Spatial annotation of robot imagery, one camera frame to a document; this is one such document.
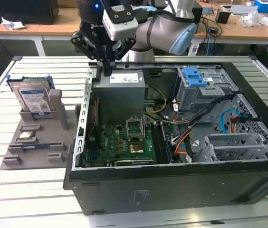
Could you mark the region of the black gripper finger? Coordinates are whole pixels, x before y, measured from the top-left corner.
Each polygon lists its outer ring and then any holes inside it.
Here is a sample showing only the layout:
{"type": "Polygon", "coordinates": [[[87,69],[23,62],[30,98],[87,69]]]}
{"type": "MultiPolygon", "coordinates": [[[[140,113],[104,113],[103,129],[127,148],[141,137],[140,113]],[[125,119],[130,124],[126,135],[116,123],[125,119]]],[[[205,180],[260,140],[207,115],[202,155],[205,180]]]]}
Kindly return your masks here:
{"type": "Polygon", "coordinates": [[[96,60],[102,66],[104,76],[108,76],[108,61],[106,50],[101,42],[100,35],[93,31],[92,40],[81,30],[74,32],[71,43],[83,52],[89,59],[96,60]]]}
{"type": "Polygon", "coordinates": [[[107,45],[107,76],[112,74],[112,66],[116,60],[121,60],[122,57],[134,46],[135,38],[125,38],[118,41],[110,41],[107,45]]]}

